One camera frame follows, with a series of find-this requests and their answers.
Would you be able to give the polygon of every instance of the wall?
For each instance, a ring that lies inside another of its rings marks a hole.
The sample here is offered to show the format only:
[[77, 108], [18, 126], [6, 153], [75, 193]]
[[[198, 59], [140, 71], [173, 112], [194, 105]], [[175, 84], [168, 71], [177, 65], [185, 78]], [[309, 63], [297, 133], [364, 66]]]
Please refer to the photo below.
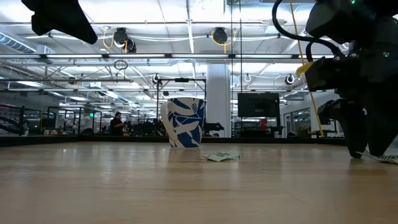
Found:
[[[335, 94], [334, 90], [328, 90], [326, 92], [321, 92], [321, 93], [315, 92], [315, 93], [313, 93], [313, 97], [315, 99], [317, 108], [319, 108], [319, 106], [323, 105], [324, 103], [326, 103], [329, 100], [337, 100], [339, 98], [339, 96], [337, 94]], [[290, 101], [287, 106], [280, 107], [280, 120], [281, 120], [282, 125], [285, 126], [284, 115], [286, 113], [302, 110], [305, 108], [310, 108], [310, 111], [311, 111], [311, 130], [319, 131], [317, 116], [315, 114], [311, 96], [309, 94], [304, 97], [304, 101]]]

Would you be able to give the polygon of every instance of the man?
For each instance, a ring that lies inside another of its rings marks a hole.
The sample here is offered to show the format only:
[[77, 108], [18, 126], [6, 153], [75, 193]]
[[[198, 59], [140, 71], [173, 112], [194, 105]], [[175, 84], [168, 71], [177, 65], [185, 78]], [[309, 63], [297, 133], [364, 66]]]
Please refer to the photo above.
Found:
[[124, 124], [120, 119], [121, 113], [117, 112], [111, 121], [111, 135], [113, 136], [123, 136]]

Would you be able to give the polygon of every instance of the wooden table surface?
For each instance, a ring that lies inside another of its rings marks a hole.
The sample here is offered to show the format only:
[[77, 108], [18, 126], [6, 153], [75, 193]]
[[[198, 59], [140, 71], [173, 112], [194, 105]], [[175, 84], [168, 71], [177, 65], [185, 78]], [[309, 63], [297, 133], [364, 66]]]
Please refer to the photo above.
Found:
[[[200, 154], [241, 153], [210, 162]], [[0, 148], [0, 223], [395, 223], [398, 166], [306, 144]]]

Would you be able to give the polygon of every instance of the paper scrap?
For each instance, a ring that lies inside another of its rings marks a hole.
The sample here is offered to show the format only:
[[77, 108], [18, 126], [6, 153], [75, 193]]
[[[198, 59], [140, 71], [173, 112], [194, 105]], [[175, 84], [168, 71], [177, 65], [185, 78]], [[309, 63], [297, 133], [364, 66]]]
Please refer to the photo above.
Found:
[[202, 155], [202, 157], [211, 161], [221, 162], [231, 159], [239, 159], [241, 156], [236, 152], [216, 152], [209, 155]]
[[388, 162], [391, 164], [398, 164], [398, 155], [383, 155], [380, 157], [373, 156], [370, 154], [368, 150], [365, 150], [364, 152], [357, 152], [358, 154], [361, 154], [362, 156], [366, 156], [368, 158], [374, 159], [379, 162]]

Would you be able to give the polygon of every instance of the black screen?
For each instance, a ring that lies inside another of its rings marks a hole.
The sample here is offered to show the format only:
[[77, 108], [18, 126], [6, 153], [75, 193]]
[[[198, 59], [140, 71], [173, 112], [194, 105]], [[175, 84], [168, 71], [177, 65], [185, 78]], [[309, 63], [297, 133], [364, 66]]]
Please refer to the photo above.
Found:
[[278, 93], [238, 93], [238, 116], [279, 117]]

